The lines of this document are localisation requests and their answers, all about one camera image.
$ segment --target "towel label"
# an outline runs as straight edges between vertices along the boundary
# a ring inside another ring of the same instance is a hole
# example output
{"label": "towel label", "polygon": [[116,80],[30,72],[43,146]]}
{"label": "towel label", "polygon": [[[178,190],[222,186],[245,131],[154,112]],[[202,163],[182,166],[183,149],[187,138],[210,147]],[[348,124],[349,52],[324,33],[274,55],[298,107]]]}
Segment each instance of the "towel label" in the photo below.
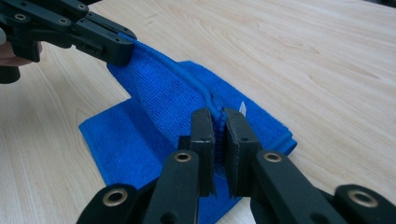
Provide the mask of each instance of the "towel label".
{"label": "towel label", "polygon": [[245,117],[247,116],[247,106],[245,105],[245,102],[242,101],[241,106],[239,106],[239,112],[241,112]]}

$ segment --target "wood grain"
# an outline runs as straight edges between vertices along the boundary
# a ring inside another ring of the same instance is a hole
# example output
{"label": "wood grain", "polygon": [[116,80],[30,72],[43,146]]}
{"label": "wood grain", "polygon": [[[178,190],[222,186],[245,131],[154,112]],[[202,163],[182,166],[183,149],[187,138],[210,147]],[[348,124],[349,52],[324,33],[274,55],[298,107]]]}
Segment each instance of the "wood grain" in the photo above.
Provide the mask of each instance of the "wood grain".
{"label": "wood grain", "polygon": [[[396,11],[357,0],[127,1],[95,11],[214,71],[287,125],[291,159],[330,193],[396,203]],[[73,223],[104,186],[78,125],[129,98],[106,64],[43,44],[0,86],[0,220]],[[219,223],[252,222],[248,200]]]}

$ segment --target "light wood surface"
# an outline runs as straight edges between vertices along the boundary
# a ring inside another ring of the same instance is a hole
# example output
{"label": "light wood surface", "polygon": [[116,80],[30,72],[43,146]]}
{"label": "light wood surface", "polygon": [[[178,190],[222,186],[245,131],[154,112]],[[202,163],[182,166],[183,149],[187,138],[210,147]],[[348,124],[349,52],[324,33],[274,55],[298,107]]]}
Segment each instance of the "light wood surface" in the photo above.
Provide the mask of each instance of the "light wood surface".
{"label": "light wood surface", "polygon": [[[91,10],[227,80],[294,133],[320,188],[396,203],[396,9],[358,0],[129,1]],[[0,86],[0,222],[74,223],[105,186],[78,125],[129,98],[106,64],[43,44]],[[219,223],[251,223],[243,200]]]}

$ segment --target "microfiber towel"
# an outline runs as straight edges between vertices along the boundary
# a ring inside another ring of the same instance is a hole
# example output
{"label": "microfiber towel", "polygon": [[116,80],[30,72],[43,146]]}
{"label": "microfiber towel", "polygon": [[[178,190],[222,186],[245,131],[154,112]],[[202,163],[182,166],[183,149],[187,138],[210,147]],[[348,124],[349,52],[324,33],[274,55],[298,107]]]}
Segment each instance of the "microfiber towel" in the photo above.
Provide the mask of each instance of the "microfiber towel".
{"label": "microfiber towel", "polygon": [[209,108],[217,141],[218,198],[200,199],[199,223],[215,223],[237,202],[230,198],[221,171],[223,107],[238,110],[244,102],[247,120],[266,149],[289,154],[296,142],[286,126],[211,71],[193,62],[174,62],[133,41],[128,65],[107,65],[131,99],[85,120],[79,128],[106,184],[140,189],[160,175],[167,155],[177,149],[178,138],[191,134],[191,113]]}

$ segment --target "brass ring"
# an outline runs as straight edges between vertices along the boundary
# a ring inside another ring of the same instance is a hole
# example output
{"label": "brass ring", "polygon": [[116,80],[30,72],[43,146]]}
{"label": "brass ring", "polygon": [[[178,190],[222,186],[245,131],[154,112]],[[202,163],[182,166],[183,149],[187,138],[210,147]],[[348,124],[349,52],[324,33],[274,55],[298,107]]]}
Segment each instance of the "brass ring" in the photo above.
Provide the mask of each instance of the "brass ring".
{"label": "brass ring", "polygon": [[358,189],[352,189],[348,191],[347,196],[354,203],[360,204],[364,207],[375,208],[378,206],[378,201],[373,196]]}
{"label": "brass ring", "polygon": [[15,19],[17,19],[17,20],[19,20],[19,21],[24,21],[24,20],[26,20],[26,16],[23,15],[23,14],[21,14],[21,13],[15,14],[14,17],[15,17]]}
{"label": "brass ring", "polygon": [[180,152],[177,153],[175,156],[175,160],[180,161],[180,162],[186,162],[191,160],[191,154],[185,153],[185,152]]}
{"label": "brass ring", "polygon": [[65,23],[67,23],[67,19],[65,19],[65,18],[60,18],[60,19],[59,19],[59,23],[65,24]]}
{"label": "brass ring", "polygon": [[264,154],[264,158],[271,162],[280,162],[282,158],[274,152],[268,152]]}
{"label": "brass ring", "polygon": [[[120,197],[118,197],[117,199],[111,199],[111,196],[115,194],[119,194]],[[103,204],[108,207],[113,207],[122,204],[127,198],[128,192],[125,189],[112,189],[103,197]]]}

